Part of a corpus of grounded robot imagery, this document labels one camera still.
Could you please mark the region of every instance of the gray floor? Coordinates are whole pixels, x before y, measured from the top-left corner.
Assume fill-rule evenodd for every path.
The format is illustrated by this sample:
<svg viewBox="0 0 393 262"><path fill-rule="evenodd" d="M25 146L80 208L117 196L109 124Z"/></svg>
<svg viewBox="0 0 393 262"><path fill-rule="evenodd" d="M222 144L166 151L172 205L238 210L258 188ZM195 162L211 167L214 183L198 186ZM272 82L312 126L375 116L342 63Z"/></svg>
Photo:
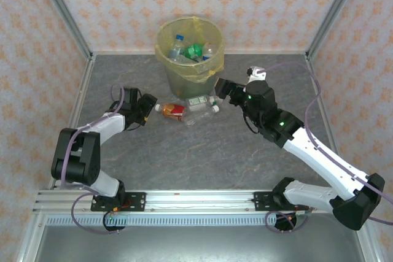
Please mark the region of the gray floor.
<svg viewBox="0 0 393 262"><path fill-rule="evenodd" d="M313 215L292 234L263 226L153 226L100 236L76 227L47 227L43 241L37 262L364 261L356 233L329 215Z"/></svg>
<svg viewBox="0 0 393 262"><path fill-rule="evenodd" d="M304 63L301 55L226 55L220 76L246 83L250 66L269 67L282 61ZM79 126L93 121L110 106L109 88L114 82L141 89L173 101L165 71L153 55L99 55L95 61ZM300 67L269 72L267 82L279 107L303 118L314 96L311 79ZM186 127L152 112L144 127L112 137L101 147L101 167L124 181L127 190L168 189L270 189L283 177L326 185L296 157L252 134L239 107L228 99L213 120ZM311 129L325 144L327 133L318 106L309 116Z"/></svg>
<svg viewBox="0 0 393 262"><path fill-rule="evenodd" d="M228 55L221 77L247 80L249 66L268 67L300 55ZM98 118L111 104L109 87L119 81L172 101L162 65L154 56L98 56L79 125ZM302 69L268 75L279 106L303 116L314 90ZM315 135L325 144L321 113L310 114ZM145 127L114 136L101 147L101 166L125 182L126 189L273 188L283 177L326 183L294 156L252 134L239 108L228 102L213 120L192 128L152 113ZM73 227L46 227L37 261L364 261L356 232L331 215L314 214L300 231L275 234L261 226L135 227L99 236Z"/></svg>

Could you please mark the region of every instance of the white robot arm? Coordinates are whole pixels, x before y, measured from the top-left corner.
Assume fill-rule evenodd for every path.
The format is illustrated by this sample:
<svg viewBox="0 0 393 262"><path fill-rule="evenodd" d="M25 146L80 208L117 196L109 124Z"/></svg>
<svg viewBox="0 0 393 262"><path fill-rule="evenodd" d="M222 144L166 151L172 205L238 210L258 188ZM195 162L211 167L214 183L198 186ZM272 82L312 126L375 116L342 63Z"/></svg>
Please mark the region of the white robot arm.
<svg viewBox="0 0 393 262"><path fill-rule="evenodd" d="M115 134L127 130L133 123L144 126L157 102L151 94L144 94L138 99L140 91L137 88L124 90L124 102L119 112L115 113L113 109L115 102L96 121L78 129L65 128L60 131L51 169L52 177L61 179L67 147L74 134L78 132L66 162L65 180L90 187L100 196L117 198L120 205L124 201L124 184L101 170L100 146Z"/></svg>
<svg viewBox="0 0 393 262"><path fill-rule="evenodd" d="M348 228L359 230L379 204L381 196L333 163L318 148L379 191L384 187L383 178L378 174L367 175L353 167L311 134L318 146L316 148L303 122L278 108L274 91L265 81L266 72L261 70L252 67L247 71L247 85L219 79L215 87L216 94L222 99L229 95L229 103L240 106L243 115L253 122L265 139L300 158L332 186L318 187L285 178L273 189L274 201L281 206L304 205L331 212Z"/></svg>

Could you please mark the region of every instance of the water bottle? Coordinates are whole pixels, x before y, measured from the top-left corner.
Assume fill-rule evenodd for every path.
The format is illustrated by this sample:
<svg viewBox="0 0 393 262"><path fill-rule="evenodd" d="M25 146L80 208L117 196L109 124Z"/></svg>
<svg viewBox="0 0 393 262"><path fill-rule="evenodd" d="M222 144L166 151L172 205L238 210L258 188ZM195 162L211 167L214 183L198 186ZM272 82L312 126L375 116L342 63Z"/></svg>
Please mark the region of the water bottle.
<svg viewBox="0 0 393 262"><path fill-rule="evenodd" d="M208 107L214 106L215 104L219 104L222 101L222 99L215 95L202 95L195 96L194 98L187 98L185 100L185 106L188 111L194 112L196 110L204 110Z"/></svg>
<svg viewBox="0 0 393 262"><path fill-rule="evenodd" d="M184 37L182 35L176 35L176 40L172 43L171 49L169 50L168 58L173 60L178 55L182 55L184 52Z"/></svg>
<svg viewBox="0 0 393 262"><path fill-rule="evenodd" d="M208 58L211 58L217 52L217 46L214 44L207 42L202 48L202 60L206 61Z"/></svg>
<svg viewBox="0 0 393 262"><path fill-rule="evenodd" d="M213 117L215 113L219 111L218 106L212 106L208 110L201 110L199 112L187 112L182 117L182 122L184 122L187 126L192 126L196 122L201 122L208 120L209 118Z"/></svg>
<svg viewBox="0 0 393 262"><path fill-rule="evenodd" d="M177 57L173 58L172 60L179 63L179 64L195 64L196 63L193 60L186 58L184 55L178 55Z"/></svg>

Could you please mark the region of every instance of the patterned wallpaper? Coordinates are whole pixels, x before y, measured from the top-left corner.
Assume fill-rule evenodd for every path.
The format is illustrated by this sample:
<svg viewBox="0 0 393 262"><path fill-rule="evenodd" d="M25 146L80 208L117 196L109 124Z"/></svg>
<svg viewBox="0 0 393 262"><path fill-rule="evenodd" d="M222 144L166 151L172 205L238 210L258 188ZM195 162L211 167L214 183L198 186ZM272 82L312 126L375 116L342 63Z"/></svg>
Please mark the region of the patterned wallpaper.
<svg viewBox="0 0 393 262"><path fill-rule="evenodd" d="M49 184L85 59L51 0L0 0L0 260L15 261Z"/></svg>
<svg viewBox="0 0 393 262"><path fill-rule="evenodd" d="M393 195L393 0L348 0L313 64L341 154ZM393 207L375 216L393 221ZM393 228L378 237L393 261Z"/></svg>
<svg viewBox="0 0 393 262"><path fill-rule="evenodd" d="M333 0L65 0L90 49L154 50L164 22L207 17L227 50L308 49Z"/></svg>

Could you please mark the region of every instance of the bottle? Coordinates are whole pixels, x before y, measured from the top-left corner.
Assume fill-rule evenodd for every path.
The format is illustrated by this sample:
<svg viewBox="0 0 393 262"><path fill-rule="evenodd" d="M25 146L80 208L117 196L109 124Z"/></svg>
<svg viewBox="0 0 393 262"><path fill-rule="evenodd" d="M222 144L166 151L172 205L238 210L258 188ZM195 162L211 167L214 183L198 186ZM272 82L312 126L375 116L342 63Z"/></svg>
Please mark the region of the bottle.
<svg viewBox="0 0 393 262"><path fill-rule="evenodd" d="M220 104L222 101L222 99L215 95L202 95L195 96L194 98L187 98L185 100L185 106L187 107L187 110L194 112L196 110L203 110L207 107L214 106L215 104Z"/></svg>
<svg viewBox="0 0 393 262"><path fill-rule="evenodd" d="M214 116L219 111L218 106L212 106L208 110L201 110L199 112L187 112L182 120L187 126L192 126L196 122L205 121Z"/></svg>
<svg viewBox="0 0 393 262"><path fill-rule="evenodd" d="M178 55L177 57L173 58L172 60L179 63L179 64L195 64L195 62L193 60L186 58L184 55Z"/></svg>
<svg viewBox="0 0 393 262"><path fill-rule="evenodd" d="M179 106L178 104L156 104L155 110L161 112L164 117L172 118L178 121L182 121L185 114L185 107Z"/></svg>
<svg viewBox="0 0 393 262"><path fill-rule="evenodd" d="M202 48L202 60L206 61L208 58L211 58L217 52L217 46L214 44L207 42L204 44Z"/></svg>
<svg viewBox="0 0 393 262"><path fill-rule="evenodd" d="M184 56L190 60L201 61L202 44L193 44L184 50Z"/></svg>
<svg viewBox="0 0 393 262"><path fill-rule="evenodd" d="M171 49L169 50L168 58L173 60L178 55L182 55L184 51L184 37L182 35L176 35L176 40L172 43Z"/></svg>

